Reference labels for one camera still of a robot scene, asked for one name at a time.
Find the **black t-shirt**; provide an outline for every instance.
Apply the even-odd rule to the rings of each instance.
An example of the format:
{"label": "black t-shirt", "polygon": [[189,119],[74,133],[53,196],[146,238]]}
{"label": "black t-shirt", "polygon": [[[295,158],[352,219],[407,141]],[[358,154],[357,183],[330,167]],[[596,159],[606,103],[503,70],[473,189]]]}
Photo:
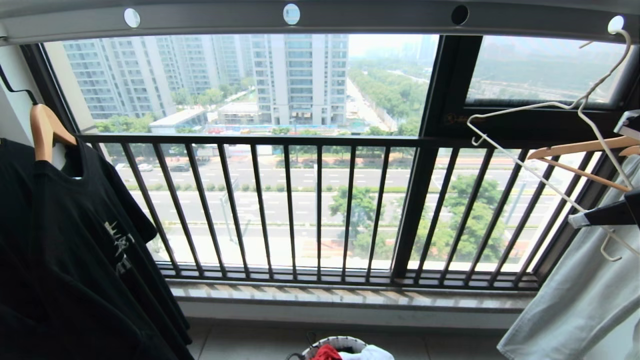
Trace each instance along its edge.
{"label": "black t-shirt", "polygon": [[34,164],[33,277],[83,359],[192,359],[186,320],[145,246],[156,235],[115,169],[78,141]]}
{"label": "black t-shirt", "polygon": [[0,359],[70,359],[28,267],[33,148],[0,139]]}

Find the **white car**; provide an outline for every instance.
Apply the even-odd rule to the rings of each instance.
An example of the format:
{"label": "white car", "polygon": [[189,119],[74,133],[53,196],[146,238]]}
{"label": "white car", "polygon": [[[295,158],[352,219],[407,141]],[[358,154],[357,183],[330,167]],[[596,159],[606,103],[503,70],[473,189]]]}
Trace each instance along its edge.
{"label": "white car", "polygon": [[138,165],[138,170],[140,171],[152,171],[154,169],[151,164],[140,164]]}

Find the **rooftop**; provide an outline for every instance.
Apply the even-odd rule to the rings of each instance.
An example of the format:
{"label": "rooftop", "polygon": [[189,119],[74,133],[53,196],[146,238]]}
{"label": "rooftop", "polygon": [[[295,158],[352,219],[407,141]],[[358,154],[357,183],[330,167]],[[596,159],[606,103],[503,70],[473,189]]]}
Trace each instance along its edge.
{"label": "rooftop", "polygon": [[257,113],[258,104],[255,102],[232,102],[224,105],[218,110],[218,113]]}
{"label": "rooftop", "polygon": [[156,127],[156,126],[174,126],[177,124],[180,124],[183,121],[187,121],[189,119],[191,119],[192,117],[199,115],[201,113],[203,113],[205,110],[203,108],[195,108],[195,109],[187,109],[187,110],[182,110],[178,113],[175,114],[171,114],[167,117],[163,117],[157,121],[152,122],[151,124],[149,124],[150,127]]}

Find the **black metal railing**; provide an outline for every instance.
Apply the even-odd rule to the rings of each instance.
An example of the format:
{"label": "black metal railing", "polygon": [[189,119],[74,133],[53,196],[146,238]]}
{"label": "black metal railing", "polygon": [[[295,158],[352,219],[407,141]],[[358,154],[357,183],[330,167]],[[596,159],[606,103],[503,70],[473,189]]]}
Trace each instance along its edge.
{"label": "black metal railing", "polygon": [[[486,230],[483,235],[479,237],[479,241],[475,243],[474,255],[470,261],[467,261],[467,270],[459,270],[453,265],[456,263],[456,254],[459,251],[461,240],[465,236],[467,230],[467,224],[472,220],[474,204],[478,200],[479,193],[484,184],[484,179],[487,171],[490,168],[492,160],[495,158],[495,152],[493,149],[486,149],[482,160],[479,162],[477,173],[473,180],[473,185],[470,189],[470,193],[467,197],[467,202],[461,212],[460,221],[458,222],[455,232],[453,232],[451,246],[449,251],[441,261],[440,268],[425,267],[425,264],[430,261],[433,256],[432,242],[438,231],[438,221],[444,215],[446,205],[445,199],[450,192],[450,185],[454,176],[454,170],[456,164],[460,159],[461,150],[464,149],[476,149],[469,145],[467,141],[455,140],[455,139],[437,139],[437,138],[404,138],[404,137],[364,137],[364,136],[331,136],[331,137],[305,137],[305,136],[203,136],[203,135],[146,135],[146,134],[85,134],[80,135],[84,141],[90,143],[103,155],[109,157],[114,154],[105,153],[107,147],[101,146],[102,144],[110,144],[110,149],[113,151],[113,146],[122,148],[122,154],[126,162],[128,162],[133,177],[137,183],[137,189],[140,191],[144,203],[147,206],[150,218],[155,223],[158,229],[158,237],[162,246],[165,248],[167,257],[166,261],[159,261],[158,265],[167,278],[178,279],[212,279],[212,280],[225,280],[225,281],[254,281],[254,282],[291,282],[291,283],[309,283],[309,284],[343,284],[343,285],[366,285],[366,286],[406,286],[406,287],[422,287],[422,288],[458,288],[458,289],[496,289],[496,290],[537,290],[541,285],[539,277],[534,272],[529,272],[527,269],[532,265],[536,256],[539,256],[547,246],[544,246],[545,240],[552,236],[551,230],[556,224],[556,221],[561,221],[561,215],[565,209],[566,203],[562,200],[557,203],[555,210],[553,211],[551,219],[548,223],[540,225],[541,231],[537,236],[537,240],[533,243],[531,250],[526,254],[526,258],[522,258],[521,266],[513,270],[508,269],[507,262],[511,259],[510,254],[518,241],[521,239],[521,235],[525,226],[527,225],[531,215],[534,212],[535,207],[538,205],[540,197],[543,194],[545,185],[539,182],[535,190],[531,193],[526,209],[522,214],[520,221],[511,233],[511,237],[507,241],[505,239],[504,246],[502,248],[502,254],[500,258],[492,265],[491,268],[481,267],[481,260],[483,254],[490,244],[492,236],[494,235],[495,228],[503,216],[503,212],[507,208],[511,192],[518,180],[518,176],[521,174],[521,168],[518,165],[510,165],[509,177],[506,180],[504,188],[500,189],[501,195],[497,199],[495,204],[492,204],[492,215],[486,226]],[[153,149],[153,153],[157,158],[157,164],[163,175],[163,179],[166,183],[166,189],[170,194],[171,203],[175,208],[176,216],[179,219],[180,227],[186,244],[188,252],[193,257],[193,262],[181,262],[179,261],[171,246],[170,235],[165,231],[165,225],[163,219],[159,216],[157,211],[157,205],[154,203],[152,196],[150,195],[148,184],[145,183],[145,179],[142,176],[140,169],[138,168],[138,162],[136,161],[136,155],[132,151],[132,144],[149,144]],[[194,241],[193,235],[188,225],[188,219],[183,210],[183,203],[180,201],[180,197],[174,183],[170,167],[167,164],[166,153],[164,146],[167,145],[180,145],[185,147],[186,157],[190,164],[190,171],[195,183],[195,190],[198,194],[200,205],[202,206],[202,212],[204,213],[206,228],[211,238],[213,251],[215,251],[216,264],[203,263],[202,250],[198,250]],[[216,229],[216,224],[212,214],[215,210],[211,209],[207,200],[207,191],[200,173],[198,164],[198,155],[194,151],[195,145],[211,144],[218,151],[218,158],[220,161],[220,167],[222,176],[224,178],[224,189],[226,191],[226,197],[228,199],[228,205],[232,215],[232,228],[233,231],[229,231],[230,238],[235,235],[234,246],[240,253],[241,262],[225,262],[223,256],[223,246],[220,242],[219,232],[220,229]],[[234,189],[234,182],[232,180],[231,171],[229,169],[229,160],[227,157],[227,146],[235,144],[249,145],[250,153],[248,156],[251,158],[253,170],[253,181],[255,181],[255,194],[257,197],[257,211],[259,213],[260,230],[262,237],[264,238],[264,252],[266,262],[263,265],[254,265],[247,260],[247,252],[255,252],[255,249],[247,249],[246,243],[243,241],[243,230],[241,228],[241,221],[239,218],[238,206],[236,202],[236,190]],[[258,145],[278,145],[282,146],[283,158],[284,158],[284,175],[285,175],[285,192],[286,192],[286,204],[282,204],[282,207],[287,206],[287,218],[288,218],[288,232],[289,232],[289,244],[291,247],[291,265],[282,266],[274,265],[272,263],[273,254],[280,254],[282,249],[274,248],[273,244],[269,240],[269,226],[267,222],[267,216],[265,211],[264,202],[264,189],[262,183],[263,178],[260,176],[260,163]],[[315,186],[315,211],[316,211],[316,228],[315,237],[316,244],[314,248],[316,251],[317,261],[314,261],[315,265],[310,266],[309,262],[304,264],[296,262],[296,259],[300,258],[300,255],[296,255],[296,224],[294,223],[294,189],[292,187],[292,147],[295,146],[307,146],[317,151],[315,158],[316,176],[314,181]],[[348,163],[348,185],[346,186],[346,210],[344,214],[344,243],[342,244],[342,256],[339,261],[340,266],[323,266],[323,244],[322,244],[322,231],[323,231],[323,218],[321,216],[323,210],[323,147],[326,146],[344,146],[349,149],[349,163]],[[366,254],[366,258],[363,259],[365,266],[359,266],[357,268],[349,267],[348,258],[351,249],[349,248],[351,233],[351,212],[353,207],[354,197],[354,182],[355,182],[355,170],[356,170],[356,156],[358,147],[379,147],[382,152],[380,154],[381,167],[380,167],[380,184],[374,195],[377,195],[375,200],[375,214],[371,217],[371,242],[369,251]],[[432,163],[416,164],[417,160],[414,159],[411,168],[407,169],[410,175],[410,180],[405,193],[404,202],[402,205],[401,217],[398,220],[398,232],[394,242],[394,251],[392,255],[389,255],[388,263],[390,266],[387,269],[379,269],[373,267],[374,256],[376,251],[376,241],[381,224],[381,214],[384,206],[383,197],[385,195],[385,183],[387,182],[387,173],[390,163],[390,155],[392,148],[401,147],[409,149],[417,149],[417,151],[426,151]],[[450,153],[447,155],[448,161],[445,169],[444,176],[442,177],[442,184],[438,192],[431,192],[437,194],[437,200],[435,207],[429,209],[432,211],[430,216],[425,215],[424,199],[422,201],[412,201],[412,197],[425,196],[428,193],[428,188],[433,182],[432,179],[427,179],[423,183],[420,175],[417,175],[416,167],[429,167],[426,170],[420,170],[422,174],[429,174],[432,177],[433,169],[436,167],[434,159],[436,158],[437,151],[439,149],[450,149]],[[518,157],[524,160],[528,150],[520,149]],[[589,162],[593,158],[593,153],[587,153],[579,166],[584,170]],[[545,179],[550,179],[554,168],[548,166],[543,173]],[[574,176],[566,187],[566,191],[571,195],[579,183],[579,177]],[[411,208],[416,206],[412,204],[422,204],[419,208]],[[417,229],[419,225],[415,222],[427,221],[428,226],[426,230],[426,236],[424,238],[410,238],[405,236],[407,233],[402,229]],[[414,242],[418,245],[424,244],[419,250],[413,248]]]}

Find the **round hole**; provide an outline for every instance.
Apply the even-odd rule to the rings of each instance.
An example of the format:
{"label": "round hole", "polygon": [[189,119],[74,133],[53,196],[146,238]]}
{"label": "round hole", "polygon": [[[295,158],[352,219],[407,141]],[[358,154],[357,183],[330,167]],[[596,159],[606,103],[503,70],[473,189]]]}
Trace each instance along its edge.
{"label": "round hole", "polygon": [[458,5],[451,13],[451,21],[457,26],[460,26],[469,18],[469,9],[464,5]]}
{"label": "round hole", "polygon": [[289,25],[295,25],[300,21],[300,9],[296,4],[287,4],[282,10],[282,17]]}
{"label": "round hole", "polygon": [[126,22],[130,28],[137,28],[140,26],[140,15],[135,9],[128,8],[124,11],[124,22]]}
{"label": "round hole", "polygon": [[607,26],[607,30],[609,31],[610,34],[613,34],[614,31],[621,30],[624,25],[625,25],[625,18],[623,18],[620,15],[617,15],[617,16],[614,16],[609,21],[609,26]]}

